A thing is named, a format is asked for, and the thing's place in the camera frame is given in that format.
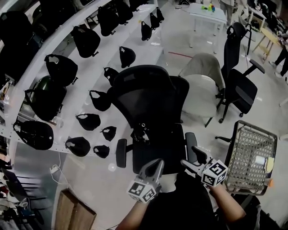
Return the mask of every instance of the concrete floor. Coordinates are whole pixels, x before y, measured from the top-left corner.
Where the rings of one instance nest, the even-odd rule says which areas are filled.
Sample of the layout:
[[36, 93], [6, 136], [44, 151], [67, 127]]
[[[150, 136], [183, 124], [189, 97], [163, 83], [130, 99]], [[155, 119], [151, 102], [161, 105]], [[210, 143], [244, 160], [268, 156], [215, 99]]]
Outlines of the concrete floor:
[[[162, 8], [165, 21], [162, 26], [162, 46], [165, 53], [161, 56], [158, 65], [163, 66], [170, 75], [177, 75], [181, 69], [188, 63], [190, 58], [183, 57], [168, 52], [180, 53], [193, 56], [196, 53], [212, 53], [213, 25], [203, 23], [202, 34], [198, 36], [193, 48], [189, 47], [189, 35], [192, 33], [191, 16], [183, 10], [175, 10], [173, 5], [167, 3]], [[223, 50], [226, 31], [223, 30], [220, 39], [220, 50]], [[260, 33], [256, 33], [256, 42], [252, 42], [251, 50], [262, 38]], [[248, 40], [243, 39], [240, 53], [247, 49]], [[288, 104], [279, 107], [279, 103], [288, 97], [288, 86], [283, 79], [278, 79], [274, 75], [273, 68], [268, 61], [274, 61], [281, 51], [276, 45], [263, 64], [266, 70], [265, 74], [255, 70], [249, 76], [249, 79], [258, 87], [258, 93], [252, 109], [242, 120], [266, 129], [278, 137], [288, 132]], [[250, 52], [250, 58], [258, 63], [262, 63], [263, 53], [256, 50]], [[223, 65], [223, 51], [220, 51], [216, 57], [220, 65]], [[244, 72], [250, 67], [250, 63], [245, 57], [240, 56], [239, 64], [236, 69]], [[207, 128], [204, 127], [206, 120], [199, 117], [183, 115], [182, 119], [184, 132], [194, 132], [198, 145], [210, 150], [215, 158], [225, 160], [228, 144], [214, 139], [215, 136], [231, 137], [233, 126], [236, 121], [241, 119], [239, 111], [230, 106], [226, 119], [223, 124], [218, 123], [219, 118], [224, 112], [221, 106], [218, 115], [212, 120]], [[281, 225], [288, 215], [288, 142], [278, 141], [275, 165], [272, 177], [275, 186], [269, 188], [266, 194], [259, 197], [262, 208], [265, 212]], [[131, 154], [128, 155], [127, 167], [125, 169], [117, 168], [114, 172], [108, 170], [110, 164], [116, 164], [115, 155], [110, 153], [108, 158], [99, 157], [77, 158], [69, 155], [64, 163], [63, 173], [66, 175], [76, 195], [87, 203], [97, 212], [97, 218], [92, 229], [103, 230], [118, 224], [134, 205], [127, 194], [126, 189], [129, 182], [135, 177], [132, 172]]]

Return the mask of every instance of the black chair seat cushion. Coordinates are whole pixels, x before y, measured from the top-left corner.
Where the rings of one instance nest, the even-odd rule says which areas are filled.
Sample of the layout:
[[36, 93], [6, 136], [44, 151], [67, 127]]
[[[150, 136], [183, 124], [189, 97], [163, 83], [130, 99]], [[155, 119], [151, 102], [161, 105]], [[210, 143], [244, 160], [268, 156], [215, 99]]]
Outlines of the black chair seat cushion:
[[186, 159], [185, 140], [181, 124], [174, 124], [172, 134], [160, 133], [162, 136], [157, 142], [145, 144], [133, 141], [133, 172], [138, 174], [143, 165], [151, 160], [164, 160], [163, 174], [179, 173], [184, 171], [180, 160]]
[[[241, 72], [232, 69], [229, 72], [225, 92], [225, 98], [228, 102], [233, 102], [239, 98], [239, 95], [236, 93], [237, 86], [241, 88], [253, 101], [255, 100], [258, 91], [256, 85], [249, 78], [243, 76]], [[237, 100], [233, 102], [233, 104], [244, 114], [247, 114], [252, 107], [243, 99]]]

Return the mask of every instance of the shoe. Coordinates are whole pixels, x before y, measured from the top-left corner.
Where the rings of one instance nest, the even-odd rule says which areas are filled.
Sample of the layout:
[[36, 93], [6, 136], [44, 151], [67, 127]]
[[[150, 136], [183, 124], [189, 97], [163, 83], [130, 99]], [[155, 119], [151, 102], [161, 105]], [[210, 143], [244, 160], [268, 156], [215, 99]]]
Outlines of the shoe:
[[278, 78], [283, 78], [283, 76], [282, 76], [281, 74], [279, 74], [278, 72], [275, 72], [274, 74], [275, 74], [275, 76], [278, 77]]
[[270, 64], [273, 68], [276, 69], [277, 65], [275, 64], [275, 62], [270, 62], [270, 61], [269, 61], [269, 64]]

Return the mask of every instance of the wire basket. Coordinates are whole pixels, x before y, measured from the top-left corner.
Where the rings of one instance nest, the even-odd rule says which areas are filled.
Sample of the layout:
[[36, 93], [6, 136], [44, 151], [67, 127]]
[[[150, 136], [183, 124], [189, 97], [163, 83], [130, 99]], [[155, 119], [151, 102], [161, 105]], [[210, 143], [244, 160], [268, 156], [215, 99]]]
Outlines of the wire basket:
[[263, 195], [267, 189], [264, 182], [272, 172], [267, 173], [263, 165], [256, 163], [256, 157], [275, 158], [277, 136], [244, 121], [237, 123], [235, 139], [228, 153], [227, 190], [236, 194]]

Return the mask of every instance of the black mesh chair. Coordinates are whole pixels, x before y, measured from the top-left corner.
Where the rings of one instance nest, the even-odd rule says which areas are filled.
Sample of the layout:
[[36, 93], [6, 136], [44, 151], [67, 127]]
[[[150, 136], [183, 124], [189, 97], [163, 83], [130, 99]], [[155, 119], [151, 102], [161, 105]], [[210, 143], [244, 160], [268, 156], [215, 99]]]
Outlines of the black mesh chair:
[[246, 76], [255, 69], [265, 73], [265, 69], [252, 59], [250, 59], [252, 66], [244, 73], [233, 69], [239, 63], [241, 40], [245, 34], [246, 29], [239, 22], [235, 22], [227, 30], [228, 36], [224, 48], [224, 66], [221, 69], [226, 89], [225, 93], [217, 95], [218, 98], [221, 98], [217, 107], [220, 104], [224, 104], [225, 111], [219, 123], [224, 121], [231, 103], [241, 111], [240, 117], [243, 117], [243, 114], [247, 114], [250, 111], [257, 94], [257, 87]]
[[165, 162], [163, 174], [179, 173], [184, 171], [180, 160], [186, 159], [185, 145], [189, 160], [195, 161], [191, 149], [197, 146], [195, 136], [186, 133], [185, 140], [180, 124], [188, 89], [185, 79], [170, 77], [159, 66], [135, 66], [117, 75], [108, 95], [133, 129], [132, 145], [126, 146], [126, 139], [118, 141], [118, 167], [126, 167], [126, 153], [132, 150], [135, 173], [158, 158]]

